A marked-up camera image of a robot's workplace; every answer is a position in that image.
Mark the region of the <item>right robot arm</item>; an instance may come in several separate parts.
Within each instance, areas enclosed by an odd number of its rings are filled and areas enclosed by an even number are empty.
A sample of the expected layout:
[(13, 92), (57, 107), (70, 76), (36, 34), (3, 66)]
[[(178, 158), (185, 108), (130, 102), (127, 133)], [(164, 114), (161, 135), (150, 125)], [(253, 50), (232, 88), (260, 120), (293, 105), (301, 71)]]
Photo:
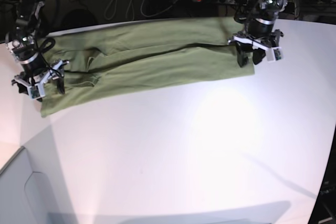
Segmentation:
[(33, 100), (87, 99), (248, 76), (269, 43), (260, 16), (154, 19), (49, 35), (45, 0), (20, 0), (5, 38), (21, 65), (12, 84)]

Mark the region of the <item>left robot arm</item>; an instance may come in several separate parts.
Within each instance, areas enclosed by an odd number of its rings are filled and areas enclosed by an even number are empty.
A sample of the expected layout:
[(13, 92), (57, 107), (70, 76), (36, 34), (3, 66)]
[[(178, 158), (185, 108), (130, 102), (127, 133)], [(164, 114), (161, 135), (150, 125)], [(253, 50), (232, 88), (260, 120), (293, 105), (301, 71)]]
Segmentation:
[[(247, 14), (235, 15), (235, 21), (243, 24), (244, 29), (233, 34), (228, 43), (235, 45), (237, 63), (241, 68), (247, 65), (249, 52), (253, 53), (256, 65), (266, 52), (270, 52), (270, 61), (282, 58), (279, 39), (283, 33), (273, 27), (287, 3), (287, 0), (247, 0), (244, 5)], [(11, 83), (33, 100), (45, 97), (44, 85), (50, 80), (56, 81), (61, 94), (65, 92), (64, 67), (69, 63), (68, 60), (56, 60), (50, 65), (44, 58), (44, 54), (55, 45), (55, 40), (47, 38), (48, 32), (40, 27), (40, 12), (44, 5), (45, 0), (21, 0), (16, 26), (6, 36), (8, 50), (23, 68)]]

